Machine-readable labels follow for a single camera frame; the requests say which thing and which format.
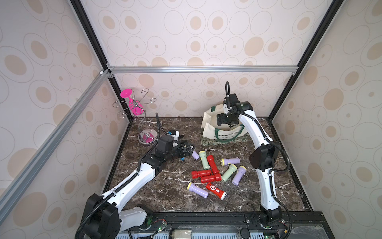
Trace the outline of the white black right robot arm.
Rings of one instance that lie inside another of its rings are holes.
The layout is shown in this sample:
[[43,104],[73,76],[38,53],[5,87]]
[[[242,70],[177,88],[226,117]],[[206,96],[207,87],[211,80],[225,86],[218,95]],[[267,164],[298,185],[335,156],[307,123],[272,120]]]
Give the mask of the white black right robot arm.
[[230,127],[243,125],[255,146],[249,161],[256,169],[260,190],[261,206],[259,221],[264,228],[273,227],[282,219],[283,204],[277,199],[274,181],[275,172],[288,172],[290,160],[282,147],[275,143],[259,123],[252,105],[240,102],[237,95],[230,92],[230,84],[225,83],[223,113],[217,115],[217,125]]

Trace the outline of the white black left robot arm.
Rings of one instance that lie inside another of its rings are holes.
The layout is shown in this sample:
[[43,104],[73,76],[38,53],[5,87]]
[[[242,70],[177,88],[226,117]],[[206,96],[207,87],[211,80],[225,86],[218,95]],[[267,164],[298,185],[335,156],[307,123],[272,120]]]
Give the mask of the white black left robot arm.
[[143,225],[148,211],[143,207],[125,210],[125,205],[145,184],[163,171],[169,161],[194,156],[195,148],[176,130],[159,134],[129,176],[102,195],[93,194],[88,198],[74,237],[114,239],[122,231]]

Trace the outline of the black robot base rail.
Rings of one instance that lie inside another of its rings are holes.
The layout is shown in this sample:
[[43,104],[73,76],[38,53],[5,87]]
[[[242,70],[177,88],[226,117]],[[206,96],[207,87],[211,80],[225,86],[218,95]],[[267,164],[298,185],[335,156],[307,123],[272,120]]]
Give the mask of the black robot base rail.
[[175,239],[188,231],[193,239],[333,239],[318,211],[283,213],[264,226],[258,212],[162,212],[144,207],[122,212],[97,212],[79,230],[77,239]]

